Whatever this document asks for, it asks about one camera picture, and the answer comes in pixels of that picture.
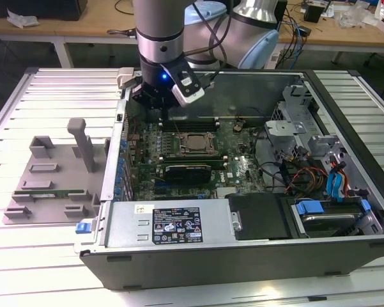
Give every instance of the white table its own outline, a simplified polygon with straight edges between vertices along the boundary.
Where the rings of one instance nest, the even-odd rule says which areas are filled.
[[[116,72],[50,69],[26,74],[0,113],[0,306],[384,304],[384,258],[350,276],[119,293],[104,289],[74,253],[73,224],[3,225],[3,210],[30,157],[28,145],[34,135],[49,135],[54,144],[73,143],[66,131],[71,116],[86,119],[93,143],[103,143],[111,135],[120,97]],[[327,300],[310,303],[311,295]]]

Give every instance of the electronic device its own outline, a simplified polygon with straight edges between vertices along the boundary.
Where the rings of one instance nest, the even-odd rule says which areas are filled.
[[[207,68],[221,60],[238,68],[261,68],[278,41],[274,15],[278,0],[243,0],[230,15],[222,3],[200,1],[196,8],[201,16],[189,6],[194,2],[134,1],[142,77],[132,98],[162,110],[163,118],[168,109],[187,107],[200,99],[213,84],[217,74],[198,79],[190,66]],[[221,47],[208,25],[215,29]],[[184,40],[184,36],[193,39]]]
[[[166,120],[125,90],[99,215],[77,226],[104,286],[341,275],[384,256],[384,172],[317,75],[216,83]]]
[[[134,1],[141,71],[118,72],[111,138],[93,146],[81,118],[68,123],[77,146],[35,137],[8,223],[81,220],[76,232],[86,235],[74,248],[111,290],[336,276],[384,256],[382,151],[372,156],[378,149],[365,146],[333,99],[342,88],[330,84],[376,94],[348,73],[327,81],[312,71],[192,71],[180,45],[183,14],[170,19],[185,3]],[[261,42],[238,29],[274,31],[274,8],[242,1],[224,40],[236,47],[225,46]],[[224,19],[216,23],[225,31]],[[200,95],[199,81],[216,72]],[[157,87],[157,78],[172,86]],[[187,107],[174,107],[170,94]],[[359,103],[345,94],[347,105]],[[379,100],[371,109],[384,118]],[[54,199],[65,200],[64,211],[48,216]]]
[[[308,1],[304,13],[304,21],[317,23],[325,7],[326,3],[322,1]]]
[[[23,16],[40,18],[79,20],[87,0],[0,0],[0,18],[7,17],[7,9]]]

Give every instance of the sticker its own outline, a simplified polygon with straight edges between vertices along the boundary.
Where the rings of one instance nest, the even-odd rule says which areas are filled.
[[[136,205],[135,214],[152,213],[155,205]]]
[[[199,208],[168,208],[153,209],[152,211],[153,243],[179,244],[203,242]]]

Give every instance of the metal frame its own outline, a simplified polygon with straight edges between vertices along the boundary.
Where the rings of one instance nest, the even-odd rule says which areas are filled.
[[[275,57],[279,55],[286,47],[289,46],[289,43],[278,43],[271,55],[270,59],[267,61],[265,68],[266,69],[274,69],[277,62]],[[335,55],[332,58],[332,63],[336,64],[339,61],[343,52],[366,52],[366,53],[384,53],[384,47],[378,46],[347,46],[347,45],[322,45],[316,43],[306,43],[303,47],[304,50],[312,50],[312,51],[335,51]]]
[[[12,113],[15,106],[17,105],[17,102],[21,99],[24,94],[24,91],[29,86],[32,78],[33,76],[31,74],[24,74],[21,77],[20,82],[17,84],[10,97],[8,97],[6,104],[0,111],[0,126],[6,122],[7,117]]]
[[[111,43],[120,45],[136,45],[134,38],[122,36],[66,36],[66,35],[13,35],[0,34],[0,39],[14,42],[48,42],[56,49],[58,60],[62,68],[73,68],[70,51],[67,43]]]

